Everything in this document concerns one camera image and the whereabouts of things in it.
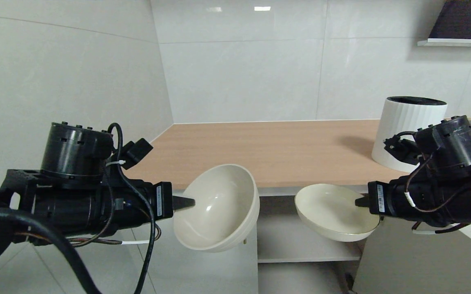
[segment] white cylindrical container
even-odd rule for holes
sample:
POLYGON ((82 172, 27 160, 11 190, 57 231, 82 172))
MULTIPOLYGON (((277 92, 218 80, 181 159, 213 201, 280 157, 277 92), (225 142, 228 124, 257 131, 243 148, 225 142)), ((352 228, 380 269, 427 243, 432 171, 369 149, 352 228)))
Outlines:
MULTIPOLYGON (((403 131, 416 131, 440 123, 446 115, 446 102, 409 96, 388 97, 382 110, 381 122, 373 145, 373 160, 390 169, 410 173, 415 165, 400 162, 384 149, 384 140, 403 131)), ((413 141, 411 136, 404 139, 413 141)))

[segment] sticker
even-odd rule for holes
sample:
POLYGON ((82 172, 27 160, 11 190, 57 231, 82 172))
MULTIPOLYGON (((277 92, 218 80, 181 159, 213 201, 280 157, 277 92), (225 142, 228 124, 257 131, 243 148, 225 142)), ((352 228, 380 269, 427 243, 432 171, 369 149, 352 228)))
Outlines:
POLYGON ((156 203, 158 205, 158 216, 163 215, 163 201, 162 201, 163 196, 161 195, 161 186, 157 186, 156 188, 156 203))
POLYGON ((381 185, 377 185, 377 202, 379 203, 379 212, 384 212, 384 192, 381 185))

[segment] kitchen counter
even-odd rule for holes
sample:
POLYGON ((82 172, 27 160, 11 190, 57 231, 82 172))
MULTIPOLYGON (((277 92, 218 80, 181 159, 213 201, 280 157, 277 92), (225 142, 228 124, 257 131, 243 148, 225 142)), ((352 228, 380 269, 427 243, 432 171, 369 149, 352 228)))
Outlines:
POLYGON ((388 182, 406 173, 371 159, 378 124, 338 120, 173 125, 126 174, 185 189, 202 172, 234 163, 246 167, 259 188, 388 182))

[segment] white bowl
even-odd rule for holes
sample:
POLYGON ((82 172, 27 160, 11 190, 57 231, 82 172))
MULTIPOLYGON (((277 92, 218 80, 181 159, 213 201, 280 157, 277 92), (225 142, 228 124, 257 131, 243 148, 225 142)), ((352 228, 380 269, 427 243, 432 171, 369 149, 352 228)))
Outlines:
POLYGON ((195 199, 196 205, 174 213, 174 233, 189 249, 226 251, 242 242, 258 220, 258 188, 250 172, 239 165, 209 169, 183 197, 195 199))
POLYGON ((355 206, 362 195, 345 187, 317 184, 302 188, 295 196, 301 220, 312 230, 336 241, 354 242, 368 237, 380 217, 368 208, 355 206))

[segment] cabinet shelf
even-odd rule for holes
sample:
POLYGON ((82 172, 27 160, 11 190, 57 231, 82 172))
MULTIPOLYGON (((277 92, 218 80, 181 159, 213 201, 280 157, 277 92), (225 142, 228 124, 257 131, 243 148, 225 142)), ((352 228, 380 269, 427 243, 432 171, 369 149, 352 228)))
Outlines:
POLYGON ((305 226, 295 210, 294 196, 260 197, 258 262, 298 263, 356 261, 355 242, 330 240, 305 226))
POLYGON ((259 294, 342 293, 332 263, 259 264, 259 294))

